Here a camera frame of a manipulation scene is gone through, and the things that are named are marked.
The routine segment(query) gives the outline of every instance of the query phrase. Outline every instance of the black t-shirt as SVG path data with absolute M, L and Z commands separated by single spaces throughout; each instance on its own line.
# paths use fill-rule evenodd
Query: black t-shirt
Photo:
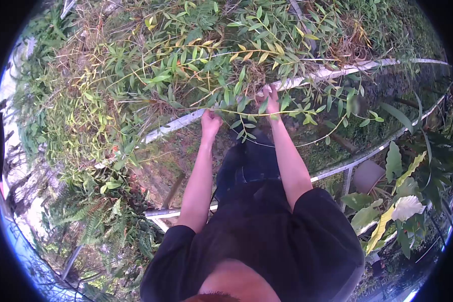
M 376 261 L 372 264 L 372 276 L 379 277 L 383 274 L 383 268 L 381 266 L 381 261 Z
M 280 181 L 251 182 L 203 230 L 170 228 L 141 282 L 143 302 L 178 302 L 198 293 L 216 264 L 239 260 L 281 301 L 342 301 L 364 271 L 356 233 L 326 190 L 304 193 L 290 213 Z

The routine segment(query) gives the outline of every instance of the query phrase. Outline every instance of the dried leaf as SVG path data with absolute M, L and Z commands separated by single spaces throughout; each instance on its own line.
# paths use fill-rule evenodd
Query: dried leaf
M 267 59 L 267 57 L 269 57 L 269 53 L 263 53 L 258 62 L 262 63 L 263 61 L 265 61 Z
M 244 61 L 244 62 L 247 61 L 253 54 L 254 54 L 253 51 L 247 53 L 247 55 L 243 58 L 243 61 Z
M 197 42 L 197 41 L 201 41 L 201 38 L 196 38 L 196 39 L 190 41 L 190 43 L 188 43 L 188 45 L 191 46 L 191 45 L 195 44 L 195 42 Z

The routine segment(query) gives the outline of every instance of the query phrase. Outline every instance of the yellow leaf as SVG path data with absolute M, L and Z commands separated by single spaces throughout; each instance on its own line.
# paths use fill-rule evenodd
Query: yellow leaf
M 295 29 L 297 29 L 298 33 L 300 33 L 300 35 L 302 36 L 302 38 L 305 36 L 304 32 L 298 28 L 297 26 L 295 26 Z
M 394 204 L 392 204 L 391 207 L 384 214 L 381 215 L 381 219 L 379 220 L 379 223 L 376 226 L 374 232 L 372 232 L 371 239 L 369 239 L 368 246 L 366 247 L 366 255 L 368 255 L 374 249 L 376 243 L 383 236 L 384 232 L 386 231 L 386 224 L 388 221 L 391 220 L 391 215 L 393 214 L 393 211 Z
M 406 171 L 400 178 L 396 180 L 396 187 L 401 186 L 406 178 L 410 177 L 411 174 L 416 170 L 419 164 L 425 159 L 426 151 L 423 151 L 423 154 L 420 154 L 415 157 L 412 163 L 408 167 L 408 171 Z
M 307 33 L 305 34 L 305 36 L 311 40 L 318 40 L 319 38 L 317 38 L 316 36 L 314 36 L 313 34 L 310 34 L 310 33 Z
M 214 40 L 209 40 L 209 41 L 206 41 L 205 43 L 202 44 L 202 46 L 208 46 L 210 45 L 211 43 L 213 43 Z
M 282 48 L 282 46 L 278 45 L 277 42 L 274 42 L 273 44 L 277 48 L 277 51 L 279 52 L 279 54 L 281 54 L 282 56 L 285 55 L 285 52 L 284 52 L 284 49 Z
M 247 61 L 253 54 L 254 54 L 253 51 L 247 53 L 247 55 L 243 58 L 243 61 L 244 61 L 244 62 Z
M 231 56 L 230 58 L 230 63 L 231 61 L 233 61 L 234 59 L 236 59 L 238 57 L 238 53 L 234 54 L 233 56 Z
M 196 41 L 199 41 L 199 40 L 201 40 L 201 38 L 194 39 L 193 41 L 191 41 L 190 43 L 188 43 L 188 45 L 191 46 L 191 45 L 195 44 Z
M 146 27 L 147 27 L 149 30 L 155 28 L 156 25 L 157 25 L 156 16 L 153 15 L 151 18 L 149 18 L 149 20 L 145 20 L 144 23 L 146 24 Z
M 260 57 L 260 60 L 258 61 L 259 63 L 262 63 L 269 57 L 269 53 L 263 53 L 263 55 Z
M 252 45 L 254 45 L 254 47 L 258 50 L 261 50 L 262 47 L 260 47 L 260 45 L 258 45 L 257 43 L 255 43 L 254 41 L 250 41 L 252 43 Z
M 275 47 L 273 47 L 272 44 L 270 44 L 270 43 L 267 42 L 267 46 L 269 47 L 269 49 L 270 49 L 271 52 L 276 52 L 276 51 L 275 51 Z

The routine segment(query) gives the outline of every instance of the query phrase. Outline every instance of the plant pot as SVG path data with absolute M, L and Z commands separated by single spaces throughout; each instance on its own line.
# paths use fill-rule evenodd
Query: plant pot
M 354 172 L 353 182 L 359 193 L 369 194 L 384 175 L 386 175 L 385 169 L 371 160 L 365 160 Z

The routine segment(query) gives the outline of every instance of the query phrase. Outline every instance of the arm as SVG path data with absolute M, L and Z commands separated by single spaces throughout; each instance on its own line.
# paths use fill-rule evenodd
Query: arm
M 190 227 L 195 233 L 203 229 L 208 218 L 213 188 L 211 148 L 222 123 L 221 117 L 208 109 L 201 117 L 201 143 L 193 172 L 184 189 L 181 214 L 177 223 Z
M 269 97 L 267 105 L 267 113 L 275 113 L 279 111 L 278 95 L 275 86 L 271 85 L 263 88 L 263 95 Z M 276 119 L 269 117 L 269 122 L 272 126 L 273 142 L 275 144 L 275 153 L 277 154 L 277 162 L 282 178 L 287 201 L 292 210 L 295 203 L 302 194 L 312 190 L 311 177 L 307 171 L 304 160 L 300 157 L 294 143 L 290 139 L 287 129 L 280 118 L 276 115 Z

